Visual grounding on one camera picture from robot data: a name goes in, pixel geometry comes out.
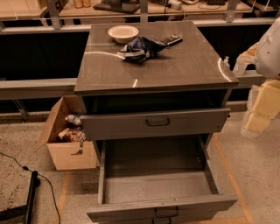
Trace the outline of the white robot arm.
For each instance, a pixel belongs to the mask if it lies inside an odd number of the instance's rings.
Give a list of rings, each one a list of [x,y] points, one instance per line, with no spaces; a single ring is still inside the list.
[[[260,87],[253,85],[250,89],[243,117],[241,133],[256,137],[280,113],[280,17],[257,43],[238,56],[233,72],[244,75],[250,64],[266,79]]]

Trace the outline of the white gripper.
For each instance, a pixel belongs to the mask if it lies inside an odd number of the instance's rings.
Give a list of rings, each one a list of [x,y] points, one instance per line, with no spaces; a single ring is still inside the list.
[[[257,46],[257,43],[253,44],[237,57],[233,69],[235,74],[243,75],[248,65],[256,63]],[[241,133],[245,137],[260,135],[279,113],[280,80],[266,80],[261,86],[253,85],[248,94]]]

